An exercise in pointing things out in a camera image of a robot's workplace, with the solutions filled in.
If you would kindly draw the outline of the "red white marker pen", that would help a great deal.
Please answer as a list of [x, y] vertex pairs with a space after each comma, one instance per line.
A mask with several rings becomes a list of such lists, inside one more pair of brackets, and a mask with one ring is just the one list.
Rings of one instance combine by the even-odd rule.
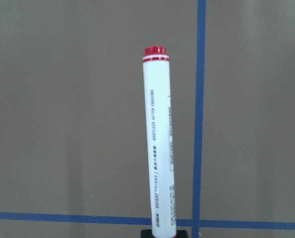
[[150, 230], [143, 238], [186, 238], [177, 229], [170, 58], [164, 46], [149, 46], [142, 58], [149, 190]]

